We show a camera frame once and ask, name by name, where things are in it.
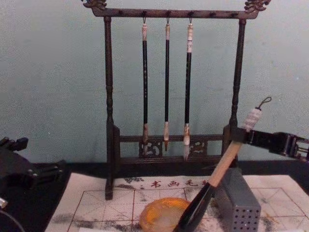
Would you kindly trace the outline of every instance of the robotic arm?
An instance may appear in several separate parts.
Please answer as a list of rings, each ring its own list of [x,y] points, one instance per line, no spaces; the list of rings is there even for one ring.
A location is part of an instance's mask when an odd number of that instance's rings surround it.
[[[307,144],[309,146],[309,139],[304,139],[294,134],[284,132],[267,133],[257,130],[247,132],[245,129],[232,128],[231,139],[236,142],[268,149],[270,153],[304,162],[309,161],[309,148],[300,147],[300,144]]]
[[[37,168],[27,159],[15,153],[27,148],[28,138],[0,140],[0,208],[7,205],[1,194],[7,187],[21,186],[32,189],[37,185],[54,182],[60,179],[65,161]]]

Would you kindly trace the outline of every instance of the dark wooden stand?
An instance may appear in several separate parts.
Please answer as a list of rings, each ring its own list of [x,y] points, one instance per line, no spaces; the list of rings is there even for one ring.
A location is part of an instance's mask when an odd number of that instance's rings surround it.
[[[204,163],[213,165],[219,162],[221,156],[207,155],[208,141],[222,141],[222,154],[230,143],[230,129],[237,127],[237,108],[239,99],[239,88],[241,78],[241,66],[244,46],[245,25],[247,19],[255,19],[259,11],[265,10],[264,4],[268,5],[271,0],[251,0],[245,3],[244,11],[207,11],[207,10],[153,10],[153,9],[111,9],[106,8],[106,0],[87,0],[84,3],[86,8],[91,8],[96,17],[104,17],[105,25],[105,75],[106,75],[106,149],[108,176],[105,187],[105,199],[112,199],[113,180],[119,172],[121,165],[143,164],[143,163],[182,163],[182,156],[163,157],[162,145],[163,135],[149,136],[148,148],[152,151],[151,155],[144,156],[142,153],[142,136],[121,136],[120,130],[114,125],[112,118],[112,38],[111,21],[112,17],[147,17],[147,18],[220,18],[220,19],[238,19],[239,35],[237,45],[237,55],[234,74],[232,113],[229,124],[224,127],[223,134],[213,135],[191,135],[190,138],[190,156],[187,162]],[[182,135],[172,135],[170,142],[180,142]],[[120,152],[120,143],[139,143],[139,156],[132,158],[122,158]]]

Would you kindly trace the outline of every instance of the orange bowl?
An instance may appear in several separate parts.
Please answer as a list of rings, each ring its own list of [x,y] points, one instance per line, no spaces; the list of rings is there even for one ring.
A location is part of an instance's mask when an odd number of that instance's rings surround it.
[[[148,204],[140,215],[144,232],[172,232],[190,202],[182,198],[162,198]]]

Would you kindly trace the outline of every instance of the gray perforated box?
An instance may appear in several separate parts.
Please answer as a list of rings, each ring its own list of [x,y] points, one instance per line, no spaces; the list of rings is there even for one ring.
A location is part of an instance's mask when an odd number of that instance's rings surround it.
[[[238,169],[228,169],[215,193],[227,232],[256,232],[261,206]]]

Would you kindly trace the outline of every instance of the light blue wall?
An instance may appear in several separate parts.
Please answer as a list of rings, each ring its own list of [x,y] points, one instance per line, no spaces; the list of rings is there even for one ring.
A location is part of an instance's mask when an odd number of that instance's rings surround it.
[[[109,7],[241,10],[242,0],[107,1]],[[246,26],[238,118],[265,96],[257,130],[309,138],[309,4],[273,0]],[[0,136],[29,138],[32,162],[106,160],[104,24],[79,0],[0,3]],[[148,19],[149,127],[164,124],[165,19]],[[142,133],[141,24],[112,21],[114,121]],[[170,133],[182,134],[187,19],[171,19]],[[194,19],[191,133],[222,133],[230,117],[237,20]],[[131,145],[126,156],[136,146]],[[182,150],[170,146],[169,154]],[[218,153],[220,145],[211,147]],[[245,146],[242,160],[280,159]]]

